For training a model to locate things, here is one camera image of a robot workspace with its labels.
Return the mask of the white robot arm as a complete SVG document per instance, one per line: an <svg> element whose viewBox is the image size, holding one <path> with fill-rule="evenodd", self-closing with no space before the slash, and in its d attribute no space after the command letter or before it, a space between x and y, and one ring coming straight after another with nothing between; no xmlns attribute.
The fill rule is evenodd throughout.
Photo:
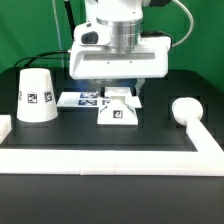
<svg viewBox="0 0 224 224"><path fill-rule="evenodd" d="M157 78L168 72L168 36L141 35L150 0L84 0L86 22L74 30L74 79Z"/></svg>

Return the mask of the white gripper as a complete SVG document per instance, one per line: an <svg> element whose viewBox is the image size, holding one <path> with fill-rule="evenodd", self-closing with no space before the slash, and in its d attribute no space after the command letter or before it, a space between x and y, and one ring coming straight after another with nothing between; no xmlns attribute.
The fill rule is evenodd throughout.
<svg viewBox="0 0 224 224"><path fill-rule="evenodd" d="M164 77L168 72L171 38L153 33L141 37L128 30L99 23L76 27L70 53L73 79L126 79Z"/></svg>

